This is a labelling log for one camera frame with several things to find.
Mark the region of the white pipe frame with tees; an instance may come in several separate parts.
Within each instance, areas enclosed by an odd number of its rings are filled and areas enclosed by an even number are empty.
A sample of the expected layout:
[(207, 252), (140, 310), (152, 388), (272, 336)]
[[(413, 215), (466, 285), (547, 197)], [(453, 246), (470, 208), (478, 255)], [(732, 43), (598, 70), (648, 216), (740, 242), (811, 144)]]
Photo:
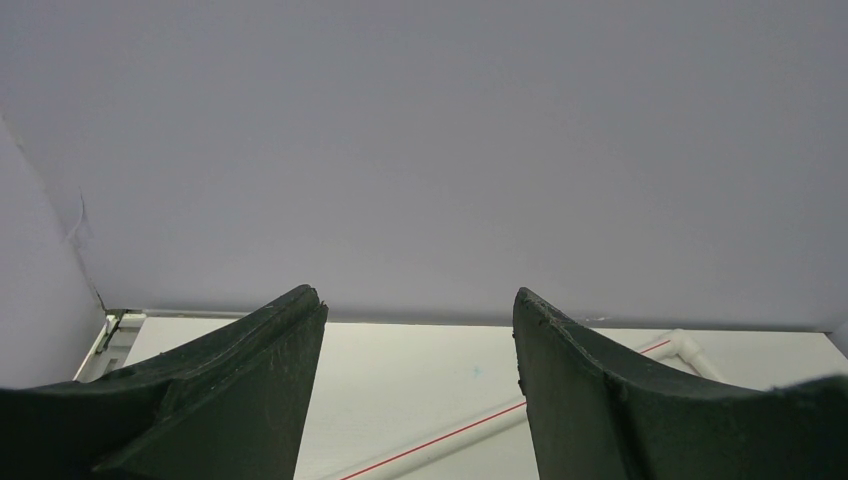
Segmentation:
[[(697, 377), (725, 376), (684, 330), (600, 329), (640, 354)], [(349, 467), (334, 479), (536, 479), (526, 401), (509, 400)]]

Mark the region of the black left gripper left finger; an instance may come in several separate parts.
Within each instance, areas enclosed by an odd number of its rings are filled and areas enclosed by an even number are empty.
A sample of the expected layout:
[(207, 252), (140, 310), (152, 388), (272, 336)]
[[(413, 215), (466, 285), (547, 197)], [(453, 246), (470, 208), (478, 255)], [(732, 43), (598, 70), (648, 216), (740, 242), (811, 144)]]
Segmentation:
[(5, 479), (290, 479), (328, 318), (301, 285), (97, 380), (1, 392)]

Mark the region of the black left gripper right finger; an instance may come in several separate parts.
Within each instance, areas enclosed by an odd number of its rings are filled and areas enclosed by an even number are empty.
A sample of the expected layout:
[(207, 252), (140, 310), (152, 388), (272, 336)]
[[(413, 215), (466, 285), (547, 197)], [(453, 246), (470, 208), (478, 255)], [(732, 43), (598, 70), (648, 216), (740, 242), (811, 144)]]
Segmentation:
[(533, 291), (513, 306), (519, 387), (542, 479), (843, 479), (847, 379), (756, 391), (699, 378)]

